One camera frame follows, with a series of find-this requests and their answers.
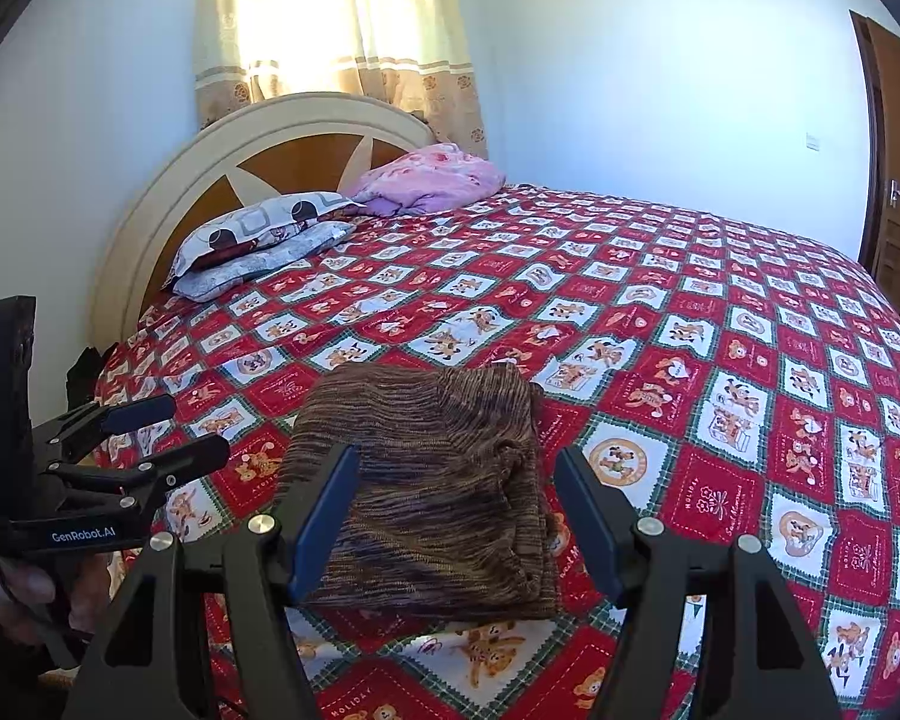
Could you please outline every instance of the beige curtain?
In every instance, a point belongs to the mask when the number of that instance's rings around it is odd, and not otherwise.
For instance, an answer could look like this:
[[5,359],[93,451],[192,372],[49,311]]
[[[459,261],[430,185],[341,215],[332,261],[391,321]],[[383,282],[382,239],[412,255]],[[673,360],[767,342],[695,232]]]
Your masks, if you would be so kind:
[[333,90],[423,115],[487,155],[458,0],[197,0],[202,126],[258,100]]

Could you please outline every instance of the headboard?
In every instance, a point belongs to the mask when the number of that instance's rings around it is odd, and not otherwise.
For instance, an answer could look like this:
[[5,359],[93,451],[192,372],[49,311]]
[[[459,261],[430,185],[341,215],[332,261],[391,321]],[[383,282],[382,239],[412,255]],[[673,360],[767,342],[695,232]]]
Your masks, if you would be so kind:
[[94,294],[92,343],[103,349],[136,332],[180,242],[202,223],[278,194],[336,191],[430,143],[420,119],[338,92],[266,100],[211,124],[160,170],[117,229]]

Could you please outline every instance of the black cloth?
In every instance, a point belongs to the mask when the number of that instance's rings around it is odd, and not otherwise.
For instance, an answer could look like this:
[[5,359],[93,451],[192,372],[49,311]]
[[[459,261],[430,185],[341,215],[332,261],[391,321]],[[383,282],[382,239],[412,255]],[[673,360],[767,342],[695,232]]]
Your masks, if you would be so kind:
[[87,346],[80,354],[74,366],[67,371],[67,410],[93,400],[97,379],[115,348],[116,343],[101,354],[93,346]]
[[66,694],[37,683],[52,668],[45,649],[14,644],[0,627],[0,720],[58,720]]

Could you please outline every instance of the door frame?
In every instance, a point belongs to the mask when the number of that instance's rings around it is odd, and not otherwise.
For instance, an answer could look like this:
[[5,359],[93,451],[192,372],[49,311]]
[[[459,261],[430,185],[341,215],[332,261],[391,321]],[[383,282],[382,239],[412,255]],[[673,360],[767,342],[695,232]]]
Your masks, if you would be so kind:
[[866,192],[866,215],[864,231],[860,239],[860,254],[857,262],[876,279],[879,260],[880,230],[883,225],[883,208],[887,194],[886,181],[886,137],[883,118],[883,95],[880,91],[880,73],[876,64],[874,43],[871,41],[869,25],[866,18],[850,11],[853,31],[860,47],[860,59],[863,63],[864,81],[866,84],[866,108],[869,113],[869,136],[871,137],[871,156],[869,156],[869,186]]

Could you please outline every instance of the white patterned pillow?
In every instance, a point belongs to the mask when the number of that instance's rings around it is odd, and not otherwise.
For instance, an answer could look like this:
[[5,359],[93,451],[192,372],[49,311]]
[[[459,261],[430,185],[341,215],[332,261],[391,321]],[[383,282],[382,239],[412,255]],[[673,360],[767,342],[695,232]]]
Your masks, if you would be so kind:
[[197,303],[219,298],[255,275],[269,274],[334,247],[355,229],[354,225],[345,221],[320,221],[275,247],[245,254],[206,271],[183,274],[173,285],[173,293]]
[[292,238],[309,220],[353,201],[336,191],[281,194],[231,211],[190,233],[173,258],[164,287],[194,269],[218,266],[255,250],[275,247]]

